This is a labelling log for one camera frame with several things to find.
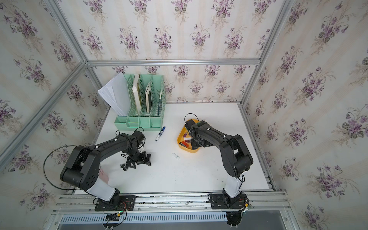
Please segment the yellow plastic storage box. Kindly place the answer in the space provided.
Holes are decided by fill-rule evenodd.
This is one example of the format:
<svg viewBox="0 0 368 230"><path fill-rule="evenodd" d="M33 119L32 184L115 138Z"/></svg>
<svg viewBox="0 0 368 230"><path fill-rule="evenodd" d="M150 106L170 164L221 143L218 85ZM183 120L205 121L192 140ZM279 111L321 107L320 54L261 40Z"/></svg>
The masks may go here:
<svg viewBox="0 0 368 230"><path fill-rule="evenodd" d="M187 128L185 126L183 126L182 130L180 131L178 137L177 137L177 145L179 146L180 149L184 150L184 151L187 151L189 153L196 153L199 151L199 149L196 149L196 150L192 150L192 146L191 146L191 136L189 134L189 131L187 130ZM186 148L186 147L183 147L180 145L180 142L186 142L189 147Z"/></svg>

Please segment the small black usb pair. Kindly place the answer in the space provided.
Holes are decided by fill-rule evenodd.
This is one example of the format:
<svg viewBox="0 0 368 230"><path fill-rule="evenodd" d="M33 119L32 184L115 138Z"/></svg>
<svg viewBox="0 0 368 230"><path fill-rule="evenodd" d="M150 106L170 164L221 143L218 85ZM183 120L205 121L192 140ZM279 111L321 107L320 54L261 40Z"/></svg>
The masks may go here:
<svg viewBox="0 0 368 230"><path fill-rule="evenodd" d="M125 172L128 170L128 167L126 167L125 164L121 164L120 168L123 169L123 171L125 171Z"/></svg>

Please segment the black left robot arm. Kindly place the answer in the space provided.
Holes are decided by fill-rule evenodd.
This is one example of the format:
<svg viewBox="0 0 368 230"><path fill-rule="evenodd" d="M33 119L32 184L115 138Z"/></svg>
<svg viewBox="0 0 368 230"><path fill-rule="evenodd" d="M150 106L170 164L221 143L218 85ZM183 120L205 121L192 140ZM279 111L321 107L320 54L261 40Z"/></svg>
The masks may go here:
<svg viewBox="0 0 368 230"><path fill-rule="evenodd" d="M100 178L100 165L106 159L122 153L126 163L122 169L135 169L137 165L151 166L151 154L140 151L145 144L144 133L135 130L133 134L118 134L115 138L94 146L76 146L60 173L60 180L95 196L101 202L117 206L120 191Z"/></svg>

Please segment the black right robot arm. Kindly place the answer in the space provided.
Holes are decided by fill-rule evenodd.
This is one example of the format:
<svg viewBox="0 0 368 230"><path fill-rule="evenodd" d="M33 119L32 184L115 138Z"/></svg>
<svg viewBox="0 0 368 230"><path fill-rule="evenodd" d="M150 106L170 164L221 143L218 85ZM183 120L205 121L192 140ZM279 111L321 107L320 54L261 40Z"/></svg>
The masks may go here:
<svg viewBox="0 0 368 230"><path fill-rule="evenodd" d="M236 198L241 193L244 182L243 174L250 170L254 159L240 135L228 135L213 128L206 121L186 121L185 128L191 137L193 150L216 147L219 149L222 165L228 173L228 179L223 188L225 198Z"/></svg>

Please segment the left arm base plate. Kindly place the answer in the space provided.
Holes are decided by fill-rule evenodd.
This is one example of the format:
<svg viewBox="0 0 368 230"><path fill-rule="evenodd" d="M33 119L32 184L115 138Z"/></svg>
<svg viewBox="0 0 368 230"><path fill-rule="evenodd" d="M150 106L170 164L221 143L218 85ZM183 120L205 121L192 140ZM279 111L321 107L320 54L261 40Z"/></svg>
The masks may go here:
<svg viewBox="0 0 368 230"><path fill-rule="evenodd" d="M120 195L119 197L113 197L110 201L104 201L97 199L95 202L94 210L97 212L103 211L132 211L134 209L134 203L136 201L134 195Z"/></svg>

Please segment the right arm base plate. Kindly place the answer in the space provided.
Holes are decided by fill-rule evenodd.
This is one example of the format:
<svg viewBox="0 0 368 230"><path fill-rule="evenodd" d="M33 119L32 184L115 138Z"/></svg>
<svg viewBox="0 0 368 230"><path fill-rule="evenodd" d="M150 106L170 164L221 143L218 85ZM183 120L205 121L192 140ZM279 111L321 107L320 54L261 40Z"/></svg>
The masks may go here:
<svg viewBox="0 0 368 230"><path fill-rule="evenodd" d="M249 198L245 193L240 193L234 198L229 197L226 193L208 194L211 209L245 209L249 205Z"/></svg>

